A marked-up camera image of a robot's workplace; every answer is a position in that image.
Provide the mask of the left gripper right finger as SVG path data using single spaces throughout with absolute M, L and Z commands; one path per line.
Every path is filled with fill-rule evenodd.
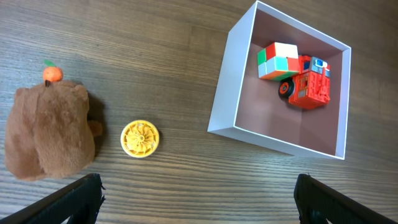
M 298 176 L 294 199 L 300 224 L 397 224 L 308 174 Z

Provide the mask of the red toy truck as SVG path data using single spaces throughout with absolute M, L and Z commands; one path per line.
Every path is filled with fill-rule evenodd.
M 293 106 L 312 110 L 330 102 L 330 64 L 309 55 L 298 56 L 298 73 L 280 81 L 278 94 Z

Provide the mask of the white cardboard box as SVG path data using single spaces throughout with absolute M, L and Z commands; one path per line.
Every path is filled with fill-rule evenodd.
M 329 105 L 303 111 L 258 77 L 257 53 L 273 42 L 331 65 Z M 349 110 L 350 46 L 256 1 L 229 31 L 208 131 L 303 157 L 344 159 Z

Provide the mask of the brown plush bear with orange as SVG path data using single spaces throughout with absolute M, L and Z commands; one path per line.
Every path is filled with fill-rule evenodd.
M 6 123 L 5 165 L 17 179 L 61 179 L 79 173 L 95 158 L 99 121 L 88 118 L 85 86 L 64 80 L 45 60 L 43 83 L 19 88 Z

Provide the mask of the colourful puzzle cube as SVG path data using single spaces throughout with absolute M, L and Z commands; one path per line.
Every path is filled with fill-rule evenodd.
M 283 80 L 300 71 L 296 45 L 274 42 L 257 53 L 258 77 L 263 80 Z

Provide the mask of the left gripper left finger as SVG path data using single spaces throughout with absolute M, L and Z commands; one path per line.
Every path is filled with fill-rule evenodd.
M 105 197 L 99 174 L 88 174 L 3 219 L 2 224 L 94 224 Z

